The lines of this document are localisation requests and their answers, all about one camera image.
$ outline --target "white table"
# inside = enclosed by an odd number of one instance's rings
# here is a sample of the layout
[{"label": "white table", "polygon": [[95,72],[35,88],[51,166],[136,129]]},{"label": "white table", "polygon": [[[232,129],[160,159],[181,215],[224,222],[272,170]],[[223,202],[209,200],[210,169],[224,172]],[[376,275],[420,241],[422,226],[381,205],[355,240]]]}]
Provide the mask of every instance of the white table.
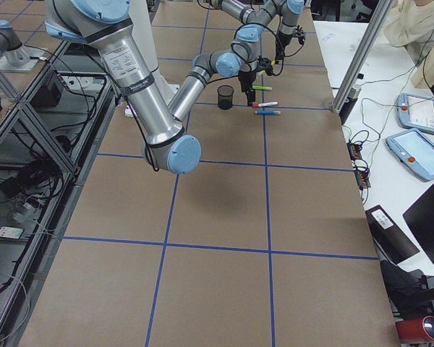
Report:
[{"label": "white table", "polygon": [[[331,87],[337,90],[357,50],[367,24],[350,22],[314,22],[314,24]],[[381,33],[362,68],[361,73],[365,75],[365,78],[363,81],[358,81],[358,83],[390,80],[408,72],[413,66],[414,64],[405,48],[392,47]],[[385,138],[404,131],[404,128],[399,124],[396,109],[363,100],[369,98],[385,105],[393,105],[396,102],[397,95],[401,92],[432,96],[431,91],[428,89],[413,87],[409,77],[414,71],[415,69],[390,82],[364,84],[359,100],[345,125],[351,129],[352,135],[366,129],[370,131],[370,140],[375,140],[378,137],[373,130],[367,128],[362,122],[361,102],[363,102],[364,119],[368,125],[380,132],[383,125],[386,124],[375,153],[372,154],[375,143],[365,145],[362,150],[362,157],[371,165],[371,188],[368,190],[369,196],[364,209],[367,210],[376,205],[381,205],[421,250],[404,221],[403,213],[434,181],[423,182],[419,180],[387,148]],[[344,128],[346,140],[349,138],[348,131],[347,128]],[[427,136],[434,142],[434,135],[427,134]],[[363,140],[364,138],[365,136],[362,135],[355,140]],[[405,271],[421,269],[426,275],[434,275],[434,265],[423,251],[401,262],[399,266]]]}]

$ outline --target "cup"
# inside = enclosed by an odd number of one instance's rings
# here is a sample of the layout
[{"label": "cup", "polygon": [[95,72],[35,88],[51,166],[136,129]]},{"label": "cup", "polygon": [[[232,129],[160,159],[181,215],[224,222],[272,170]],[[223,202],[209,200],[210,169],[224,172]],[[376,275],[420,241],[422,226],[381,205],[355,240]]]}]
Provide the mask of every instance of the cup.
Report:
[{"label": "cup", "polygon": [[396,323],[402,343],[434,342],[434,317],[418,317]]},{"label": "cup", "polygon": [[231,85],[221,85],[217,88],[217,106],[221,110],[229,110],[233,106],[233,93]]}]

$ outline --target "marker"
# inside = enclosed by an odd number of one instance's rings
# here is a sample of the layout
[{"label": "marker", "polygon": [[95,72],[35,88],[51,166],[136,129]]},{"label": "marker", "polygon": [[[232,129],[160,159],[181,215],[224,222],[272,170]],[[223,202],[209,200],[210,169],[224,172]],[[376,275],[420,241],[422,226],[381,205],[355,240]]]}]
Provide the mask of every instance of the marker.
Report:
[{"label": "marker", "polygon": [[264,87],[262,85],[253,85],[252,86],[253,90],[272,90],[272,87]]},{"label": "marker", "polygon": [[270,103],[253,103],[252,107],[266,107],[266,106],[276,106],[278,101],[272,101]]},{"label": "marker", "polygon": [[281,114],[281,111],[256,111],[255,114]]}]

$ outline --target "red mug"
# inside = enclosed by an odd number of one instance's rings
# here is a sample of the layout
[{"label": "red mug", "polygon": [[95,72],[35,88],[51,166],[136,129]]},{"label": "red mug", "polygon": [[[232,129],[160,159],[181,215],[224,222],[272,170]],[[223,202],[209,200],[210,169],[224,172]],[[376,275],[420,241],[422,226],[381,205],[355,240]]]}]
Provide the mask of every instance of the red mug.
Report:
[{"label": "red mug", "polygon": [[434,342],[434,317],[418,317],[396,323],[402,343]]}]

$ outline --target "green marker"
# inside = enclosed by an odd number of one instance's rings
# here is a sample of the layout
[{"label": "green marker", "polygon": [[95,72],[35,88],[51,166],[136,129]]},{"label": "green marker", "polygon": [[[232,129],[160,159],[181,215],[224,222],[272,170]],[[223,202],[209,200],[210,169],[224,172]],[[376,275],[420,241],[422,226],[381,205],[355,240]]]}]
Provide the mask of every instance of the green marker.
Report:
[{"label": "green marker", "polygon": [[253,85],[252,89],[254,89],[254,90],[272,90],[272,87],[263,87],[262,85]]}]

